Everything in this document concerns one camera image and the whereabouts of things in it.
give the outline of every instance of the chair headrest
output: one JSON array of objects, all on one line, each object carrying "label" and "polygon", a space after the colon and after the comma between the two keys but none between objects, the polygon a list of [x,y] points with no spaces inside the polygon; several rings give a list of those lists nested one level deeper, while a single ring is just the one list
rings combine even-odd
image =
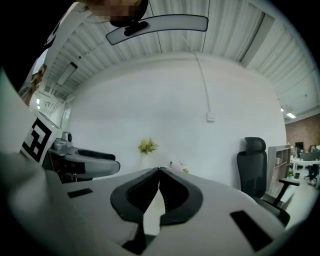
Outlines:
[{"label": "chair headrest", "polygon": [[259,137],[245,137],[246,141],[246,155],[254,155],[262,153],[266,150],[266,143]]}]

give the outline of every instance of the bookshelf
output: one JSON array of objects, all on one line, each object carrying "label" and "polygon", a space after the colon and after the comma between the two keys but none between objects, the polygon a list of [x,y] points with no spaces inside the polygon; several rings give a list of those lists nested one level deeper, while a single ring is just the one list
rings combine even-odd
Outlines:
[{"label": "bookshelf", "polygon": [[[287,178],[290,166],[291,146],[270,146],[268,148],[268,158],[266,165],[266,193],[263,199],[272,203],[283,187],[279,182],[281,178]],[[276,158],[281,159],[281,163],[276,165]],[[279,207],[286,208],[295,192],[295,189],[287,189],[283,195]]]}]

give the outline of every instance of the brick wall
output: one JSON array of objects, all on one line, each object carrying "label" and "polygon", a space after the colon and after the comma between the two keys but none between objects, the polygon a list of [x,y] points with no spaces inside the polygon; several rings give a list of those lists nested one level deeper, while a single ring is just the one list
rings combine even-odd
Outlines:
[{"label": "brick wall", "polygon": [[289,123],[285,126],[286,141],[291,146],[303,142],[304,151],[310,151],[311,145],[320,145],[320,114]]}]

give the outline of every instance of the black rubber pad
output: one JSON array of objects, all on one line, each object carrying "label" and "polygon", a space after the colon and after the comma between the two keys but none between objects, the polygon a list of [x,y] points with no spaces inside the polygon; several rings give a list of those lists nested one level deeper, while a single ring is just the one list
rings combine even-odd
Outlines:
[{"label": "black rubber pad", "polygon": [[93,191],[90,188],[84,188],[84,189],[68,192],[68,196],[70,198],[76,198],[76,197],[80,197],[80,196],[83,196],[83,195],[86,195],[86,194],[90,194],[92,192]]},{"label": "black rubber pad", "polygon": [[243,210],[232,212],[230,216],[256,252],[272,242],[272,239]]}]

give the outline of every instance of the wall socket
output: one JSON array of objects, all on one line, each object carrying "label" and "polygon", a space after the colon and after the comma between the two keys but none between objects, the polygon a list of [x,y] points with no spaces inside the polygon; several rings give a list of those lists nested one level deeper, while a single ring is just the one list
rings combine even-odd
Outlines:
[{"label": "wall socket", "polygon": [[216,121],[216,115],[213,112],[207,112],[206,113],[206,121],[207,122],[215,122]]}]

